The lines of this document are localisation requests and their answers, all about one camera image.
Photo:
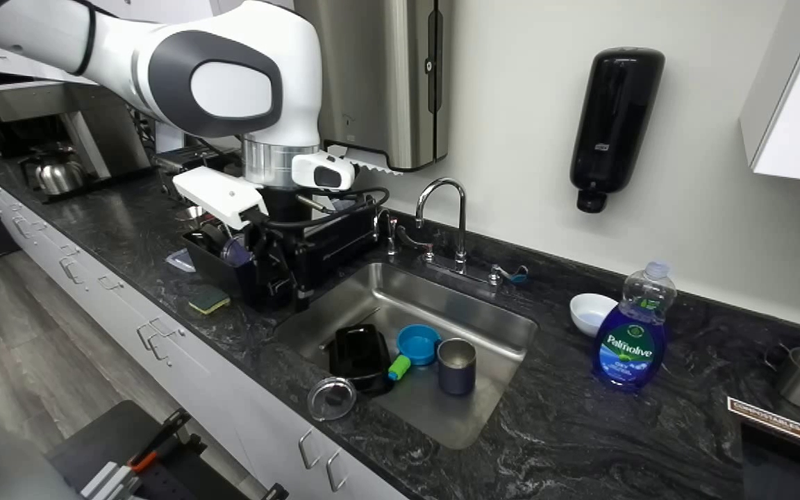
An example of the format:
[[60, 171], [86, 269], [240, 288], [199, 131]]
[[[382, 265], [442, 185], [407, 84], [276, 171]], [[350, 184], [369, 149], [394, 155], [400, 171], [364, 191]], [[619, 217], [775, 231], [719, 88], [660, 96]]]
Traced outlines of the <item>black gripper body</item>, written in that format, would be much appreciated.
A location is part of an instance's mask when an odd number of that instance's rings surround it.
[[276, 221], [308, 221], [315, 217], [315, 198], [308, 191], [265, 190], [262, 217]]

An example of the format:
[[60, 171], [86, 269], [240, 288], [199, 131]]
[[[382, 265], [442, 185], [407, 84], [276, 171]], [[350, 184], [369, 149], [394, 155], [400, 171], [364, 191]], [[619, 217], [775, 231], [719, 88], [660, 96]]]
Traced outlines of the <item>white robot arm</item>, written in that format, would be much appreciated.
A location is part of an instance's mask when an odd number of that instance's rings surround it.
[[119, 19], [85, 0], [0, 0], [0, 46], [90, 78], [189, 137], [240, 137], [242, 174], [192, 166], [176, 191], [229, 227], [269, 215], [265, 191], [315, 190], [319, 140], [317, 27], [262, 0], [186, 23]]

